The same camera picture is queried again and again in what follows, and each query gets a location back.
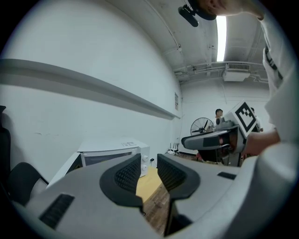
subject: table surface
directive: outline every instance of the table surface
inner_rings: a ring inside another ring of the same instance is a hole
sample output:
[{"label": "table surface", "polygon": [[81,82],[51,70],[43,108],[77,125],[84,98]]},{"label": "table surface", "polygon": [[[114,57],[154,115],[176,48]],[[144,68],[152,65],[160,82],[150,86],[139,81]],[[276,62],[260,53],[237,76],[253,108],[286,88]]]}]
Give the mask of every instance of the table surface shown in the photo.
[{"label": "table surface", "polygon": [[156,192],[161,183],[158,169],[149,166],[148,174],[138,180],[136,195],[141,197],[143,203],[145,203]]}]

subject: ceiling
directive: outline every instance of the ceiling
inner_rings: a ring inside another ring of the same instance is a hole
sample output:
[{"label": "ceiling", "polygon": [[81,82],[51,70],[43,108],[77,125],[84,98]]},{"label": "ceiling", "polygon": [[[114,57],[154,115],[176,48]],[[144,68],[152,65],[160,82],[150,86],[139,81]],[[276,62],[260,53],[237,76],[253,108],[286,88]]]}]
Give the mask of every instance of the ceiling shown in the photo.
[{"label": "ceiling", "polygon": [[[216,63],[216,21],[197,16],[199,26],[192,27],[178,13],[187,0],[106,1],[131,17],[150,36],[181,83],[222,76],[225,63]],[[263,31],[256,17],[250,14],[227,17],[225,62],[247,62],[253,77],[265,81],[264,46]]]}]

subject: black vent slot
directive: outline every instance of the black vent slot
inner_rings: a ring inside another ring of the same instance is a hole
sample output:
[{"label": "black vent slot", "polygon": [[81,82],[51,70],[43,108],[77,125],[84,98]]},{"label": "black vent slot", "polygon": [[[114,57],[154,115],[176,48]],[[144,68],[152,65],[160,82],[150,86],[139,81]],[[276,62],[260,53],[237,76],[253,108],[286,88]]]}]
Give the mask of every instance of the black vent slot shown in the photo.
[{"label": "black vent slot", "polygon": [[142,199],[136,196],[140,174],[141,155],[137,154],[105,171],[100,178],[100,188],[117,205],[142,210]]},{"label": "black vent slot", "polygon": [[165,237],[192,223],[185,215],[178,214],[174,202],[189,198],[200,184],[197,172],[172,160],[172,157],[174,156],[158,155],[158,174],[170,195]]},{"label": "black vent slot", "polygon": [[186,179],[186,173],[165,160],[158,160],[158,174],[167,191],[181,185]]},{"label": "black vent slot", "polygon": [[230,174],[230,173],[226,173],[226,172],[221,172],[221,173],[217,174],[217,176],[224,177],[224,178],[231,179],[231,180],[234,180],[235,177],[237,177],[236,174]]},{"label": "black vent slot", "polygon": [[74,198],[75,197],[66,194],[59,195],[39,219],[49,227],[55,229]]},{"label": "black vent slot", "polygon": [[135,160],[119,170],[114,177],[116,184],[124,190],[136,194],[137,182],[141,174],[141,160]]}]

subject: white wall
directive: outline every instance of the white wall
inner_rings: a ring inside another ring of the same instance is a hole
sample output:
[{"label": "white wall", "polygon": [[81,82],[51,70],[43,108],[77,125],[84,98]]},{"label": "white wall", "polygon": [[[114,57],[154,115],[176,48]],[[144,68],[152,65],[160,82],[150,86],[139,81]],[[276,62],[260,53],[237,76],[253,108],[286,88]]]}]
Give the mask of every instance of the white wall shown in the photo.
[{"label": "white wall", "polygon": [[150,37],[102,1],[41,1],[11,37],[6,59],[46,63],[113,84],[171,114],[180,87]]},{"label": "white wall", "polygon": [[[182,85],[182,93],[183,124],[181,138],[190,136],[191,125],[196,119],[206,117],[213,120],[218,108],[222,109],[223,115],[225,115],[243,99],[255,109],[256,115],[262,121],[264,131],[268,131],[272,127],[268,123],[269,116],[264,108],[269,99],[267,84],[255,83],[252,80],[245,80],[244,82],[224,82],[221,79],[206,80]],[[196,153],[196,151],[185,149],[182,145],[180,145],[179,150],[186,153]]]},{"label": "white wall", "polygon": [[11,133],[11,167],[29,162],[48,180],[85,137],[130,136],[165,153],[171,119],[123,99],[61,84],[39,75],[0,74],[3,126]]},{"label": "white wall", "polygon": [[[181,98],[180,86],[156,45],[105,2],[40,3],[2,57],[83,73],[181,116],[174,98],[174,92]],[[148,144],[153,158],[178,137],[169,115],[82,84],[42,71],[2,72],[0,104],[7,107],[3,124],[12,135],[12,167],[29,162],[50,180],[84,137],[130,136]]]}]

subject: microwave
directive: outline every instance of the microwave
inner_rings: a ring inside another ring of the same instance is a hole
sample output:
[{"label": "microwave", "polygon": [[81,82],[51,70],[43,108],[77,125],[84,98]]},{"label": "microwave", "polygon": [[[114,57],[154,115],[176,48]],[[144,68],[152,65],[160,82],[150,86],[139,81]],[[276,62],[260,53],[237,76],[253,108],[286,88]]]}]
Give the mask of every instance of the microwave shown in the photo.
[{"label": "microwave", "polygon": [[78,168],[135,154],[141,154],[140,177],[147,175],[150,164],[150,147],[146,144],[128,137],[84,140],[77,152],[55,174],[48,187]]}]

